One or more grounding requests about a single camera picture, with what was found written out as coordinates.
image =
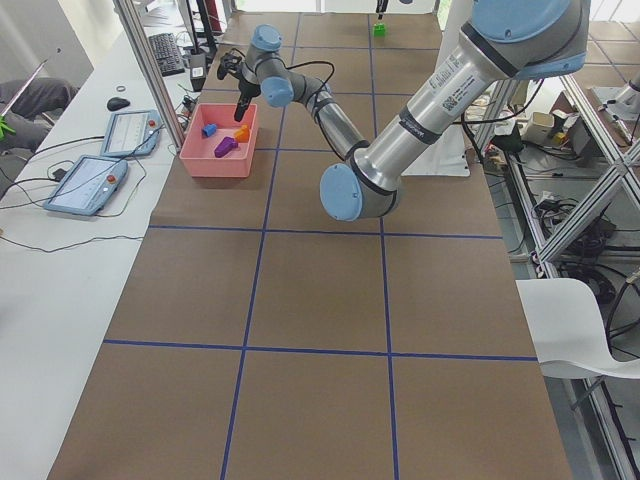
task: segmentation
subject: blue joint cap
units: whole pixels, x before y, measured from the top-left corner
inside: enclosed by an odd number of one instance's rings
[[[471,23],[488,40],[517,43],[551,27],[570,5],[571,0],[476,0]]]
[[[344,163],[325,170],[320,179],[320,200],[336,220],[352,222],[362,213],[362,190],[356,174]]]
[[[293,101],[293,87],[288,78],[267,77],[260,84],[260,89],[272,107],[285,107]]]
[[[251,44],[265,52],[277,52],[282,45],[282,35],[271,25],[258,25],[253,31]]]

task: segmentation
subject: computer mouse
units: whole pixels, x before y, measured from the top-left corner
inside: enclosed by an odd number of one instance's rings
[[[129,105],[131,105],[131,102],[126,98],[113,97],[110,98],[107,102],[107,110],[109,110],[110,112],[115,112],[116,110],[128,107]]]

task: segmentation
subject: purple block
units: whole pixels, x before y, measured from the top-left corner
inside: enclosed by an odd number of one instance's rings
[[[220,144],[214,150],[216,158],[224,157],[234,148],[238,148],[238,142],[233,137],[224,137]]]

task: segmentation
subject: white table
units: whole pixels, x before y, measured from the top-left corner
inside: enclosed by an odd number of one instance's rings
[[[190,88],[188,73],[165,77],[165,83],[178,105],[185,93],[178,84]],[[118,85],[126,91],[118,93]],[[103,135],[110,116],[106,102],[113,96],[129,99],[129,109],[155,108],[124,34],[42,148]],[[169,135],[161,132],[153,154],[141,160],[147,178],[121,216],[72,217],[35,205],[5,209],[0,210],[4,236],[47,249],[96,236],[143,236],[174,159],[170,144]],[[51,150],[34,157],[19,179],[46,176],[47,167],[56,162],[99,150],[99,141]],[[142,176],[136,162],[130,167],[126,182],[102,213],[122,210]],[[44,199],[55,185],[23,186],[34,199]],[[25,200],[14,187],[0,207]],[[109,240],[45,254],[0,241],[0,478],[47,477],[139,246],[140,241]]]

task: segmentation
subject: orange block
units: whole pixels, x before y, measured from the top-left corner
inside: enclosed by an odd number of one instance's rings
[[[249,141],[249,137],[251,135],[251,130],[249,130],[249,125],[242,125],[240,130],[236,130],[233,134],[233,138],[236,139],[239,143],[247,143]]]

